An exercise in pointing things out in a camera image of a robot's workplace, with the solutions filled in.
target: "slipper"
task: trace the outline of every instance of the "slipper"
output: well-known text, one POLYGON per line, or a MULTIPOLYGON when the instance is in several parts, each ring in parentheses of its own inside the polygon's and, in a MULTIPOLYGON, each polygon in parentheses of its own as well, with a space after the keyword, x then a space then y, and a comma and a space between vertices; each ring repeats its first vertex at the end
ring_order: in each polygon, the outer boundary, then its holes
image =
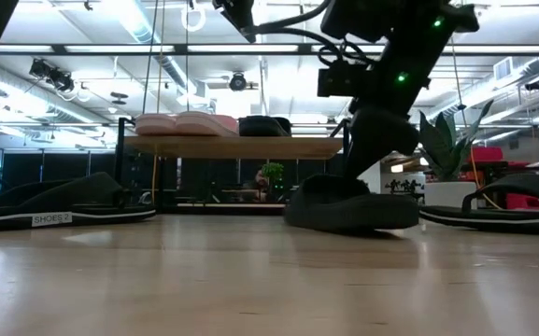
POLYGON ((418 225, 418 204, 404 195, 372 194, 361 180, 314 175, 294 192, 286 223, 317 231, 397 230, 418 225))
POLYGON ((166 114, 147 113, 136 118, 138 135, 176 135, 176 117, 166 114))
POLYGON ((249 116, 239 122, 240 136, 291 136, 290 121, 285 118, 249 116))
POLYGON ((229 116, 189 111, 176 117, 179 135, 238 136, 238 122, 229 116))
POLYGON ((106 173, 31 183, 0 195, 0 231, 120 224, 155 216, 151 206, 125 204, 123 188, 106 173))
POLYGON ((515 174, 467 195, 462 208, 424 206, 420 217, 448 226, 460 226, 481 231, 539 234, 539 211, 532 210, 472 210, 471 201, 490 192, 504 192, 532 196, 539 199, 539 175, 515 174))

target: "green plant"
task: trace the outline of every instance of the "green plant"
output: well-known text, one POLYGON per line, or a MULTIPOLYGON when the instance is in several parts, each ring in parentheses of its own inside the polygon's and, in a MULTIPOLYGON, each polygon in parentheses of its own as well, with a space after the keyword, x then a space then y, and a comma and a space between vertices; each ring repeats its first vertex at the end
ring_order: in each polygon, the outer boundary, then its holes
POLYGON ((261 172, 271 186, 271 181, 277 181, 283 176, 284 166, 281 163, 269 162, 262 166, 261 172))
POLYGON ((435 124, 431 125, 425 114, 420 112, 419 141, 422 144, 420 152, 439 181, 458 179, 460 168, 471 153, 478 126, 483 117, 489 113, 492 104, 492 100, 485 104, 478 119, 464 131, 458 142, 456 142, 456 124, 453 117, 446 118, 443 113, 440 113, 435 119, 435 124))

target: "shoe label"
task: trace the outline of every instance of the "shoe label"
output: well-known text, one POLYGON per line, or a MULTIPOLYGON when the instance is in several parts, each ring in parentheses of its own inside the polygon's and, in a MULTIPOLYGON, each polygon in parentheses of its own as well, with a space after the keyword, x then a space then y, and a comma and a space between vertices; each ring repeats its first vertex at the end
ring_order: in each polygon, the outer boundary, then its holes
POLYGON ((72 222, 72 213, 45 213, 33 216, 33 228, 72 222))

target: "potted plant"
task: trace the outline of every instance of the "potted plant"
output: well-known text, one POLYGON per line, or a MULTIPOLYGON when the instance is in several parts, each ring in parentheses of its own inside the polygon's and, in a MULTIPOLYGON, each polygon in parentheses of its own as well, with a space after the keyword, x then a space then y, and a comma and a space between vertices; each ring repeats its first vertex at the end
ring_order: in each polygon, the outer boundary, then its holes
POLYGON ((492 100, 485 104, 477 120, 464 130, 458 141, 453 117, 446 118, 440 113, 435 124, 431 125, 420 112, 420 152, 437 178, 437 182, 425 185, 425 204, 458 207, 461 206, 464 196, 475 192, 475 182, 460 182, 458 177, 460 168, 471 153, 478 126, 489 113, 492 104, 492 100))
POLYGON ((262 166, 262 176, 267 180, 268 196, 275 195, 276 191, 283 191, 283 184, 280 183, 284 174, 284 166, 281 163, 269 162, 262 166))

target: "ceiling duct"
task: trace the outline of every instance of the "ceiling duct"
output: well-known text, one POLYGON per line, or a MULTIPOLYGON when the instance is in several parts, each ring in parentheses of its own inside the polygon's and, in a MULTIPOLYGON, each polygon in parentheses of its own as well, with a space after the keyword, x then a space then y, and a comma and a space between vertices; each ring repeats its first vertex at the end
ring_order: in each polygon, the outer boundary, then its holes
MULTIPOLYGON (((512 70, 509 76, 496 79, 492 74, 477 81, 470 87, 461 90, 462 103, 466 105, 466 108, 485 103, 504 93, 505 89, 527 84, 539 76, 539 57, 530 59, 527 62, 521 61, 519 57, 513 57, 509 61, 512 64, 512 70)), ((460 100, 457 95, 454 95, 450 99, 433 107, 429 112, 429 118, 435 118, 441 112, 446 116, 454 115, 460 111, 458 109, 459 105, 460 100)))
POLYGON ((25 110, 24 112, 29 117, 32 111, 28 109, 32 106, 33 108, 49 111, 52 115, 58 115, 58 118, 65 122, 109 122, 109 120, 74 103, 66 102, 56 94, 41 89, 37 85, 16 77, 1 68, 0 91, 7 95, 1 96, 0 94, 0 97, 13 98, 14 103, 20 105, 14 107, 25 110))
MULTIPOLYGON (((107 4, 112 6, 112 10, 117 14, 120 24, 136 42, 141 44, 150 44, 151 41, 161 43, 159 36, 153 33, 152 25, 139 0, 107 0, 107 4)), ((151 57, 181 88, 182 93, 198 94, 198 86, 186 76, 171 56, 152 55, 151 57)))

